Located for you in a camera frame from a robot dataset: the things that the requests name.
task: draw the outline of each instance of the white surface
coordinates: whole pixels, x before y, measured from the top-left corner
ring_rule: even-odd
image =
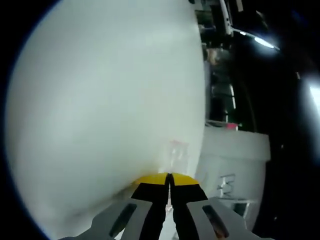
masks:
[[[205,122],[199,29],[186,0],[59,2],[28,39],[6,106],[14,180],[53,239],[91,225],[113,194],[157,172],[169,141]]]
[[[205,127],[195,177],[208,198],[255,202],[246,216],[247,228],[252,230],[263,196],[268,160],[270,144],[267,135]]]

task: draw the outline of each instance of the dark background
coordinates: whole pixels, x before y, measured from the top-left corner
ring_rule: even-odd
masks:
[[[2,3],[2,114],[15,59],[32,29],[55,2]],[[313,154],[312,125],[305,117],[301,99],[304,83],[297,79],[295,72],[319,70],[317,3],[311,0],[243,0],[243,6],[246,14],[240,14],[234,21],[261,34],[275,36],[283,51],[276,57],[262,57],[245,41],[235,49],[235,60],[243,71],[243,81],[253,105],[257,131],[268,134],[271,145],[260,215],[253,231],[261,237],[277,240],[314,239],[320,223],[317,214],[320,170],[317,156]],[[262,30],[252,20],[256,18],[255,10],[264,13],[267,30]],[[1,161],[2,234],[43,238],[14,192],[4,159]]]

